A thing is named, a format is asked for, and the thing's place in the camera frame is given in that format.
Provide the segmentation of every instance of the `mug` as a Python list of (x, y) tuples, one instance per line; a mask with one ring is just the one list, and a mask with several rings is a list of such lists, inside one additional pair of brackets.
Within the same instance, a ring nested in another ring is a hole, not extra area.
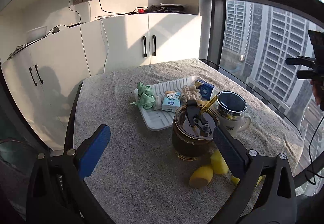
[(246, 130), (251, 124), (251, 116), (245, 113), (247, 103), (242, 96), (229, 90), (217, 94), (218, 100), (215, 103), (216, 115), (231, 136)]

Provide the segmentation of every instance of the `building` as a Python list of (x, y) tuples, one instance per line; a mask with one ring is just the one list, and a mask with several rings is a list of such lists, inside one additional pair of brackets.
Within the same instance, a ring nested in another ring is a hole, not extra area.
[[(314, 102), (309, 81), (296, 77), (299, 69), (307, 68), (285, 64), (286, 58), (314, 56), (308, 30), (324, 32), (313, 22), (280, 8), (227, 1), (221, 66), (259, 93), (264, 103), (270, 102), (279, 109), (277, 111), (269, 105), (278, 115), (288, 117), (300, 128), (305, 147), (297, 173), (310, 164), (309, 143), (323, 116)], [(249, 87), (246, 89), (255, 94)], [(313, 158), (324, 149), (321, 146), (322, 135), (323, 129), (318, 131), (312, 142)], [(311, 187), (307, 190), (308, 193), (313, 192)]]

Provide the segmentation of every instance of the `mug handle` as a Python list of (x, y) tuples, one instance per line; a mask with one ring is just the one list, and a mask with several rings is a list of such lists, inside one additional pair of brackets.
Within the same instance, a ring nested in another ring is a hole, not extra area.
[(247, 118), (247, 122), (238, 129), (238, 132), (246, 130), (251, 124), (251, 116), (248, 113), (245, 113), (243, 118)]

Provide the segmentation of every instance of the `white cable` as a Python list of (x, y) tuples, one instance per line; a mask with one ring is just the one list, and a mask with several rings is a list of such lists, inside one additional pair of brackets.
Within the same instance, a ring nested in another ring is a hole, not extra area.
[(108, 52), (109, 52), (109, 44), (108, 44), (108, 38), (107, 38), (107, 33), (106, 33), (106, 30), (105, 30), (105, 26), (104, 26), (104, 24), (103, 24), (103, 22), (102, 22), (102, 18), (100, 18), (100, 21), (101, 21), (101, 23), (102, 23), (103, 30), (104, 30), (104, 32), (105, 32), (106, 40), (107, 40), (107, 55), (106, 55), (105, 64), (104, 64), (104, 66), (103, 66), (103, 73), (105, 73), (106, 61), (107, 61), (107, 58), (108, 58)]

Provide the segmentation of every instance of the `blue gripper pad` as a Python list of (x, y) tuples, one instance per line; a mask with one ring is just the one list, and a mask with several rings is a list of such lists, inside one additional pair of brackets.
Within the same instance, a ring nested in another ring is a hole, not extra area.
[(83, 152), (82, 157), (79, 159), (78, 163), (78, 173), (80, 179), (84, 179), (90, 176), (95, 169), (103, 151), (110, 141), (110, 128), (105, 124), (101, 124), (98, 129), (93, 133), (93, 135), (84, 140), (82, 144), (77, 149), (77, 154), (79, 149)]

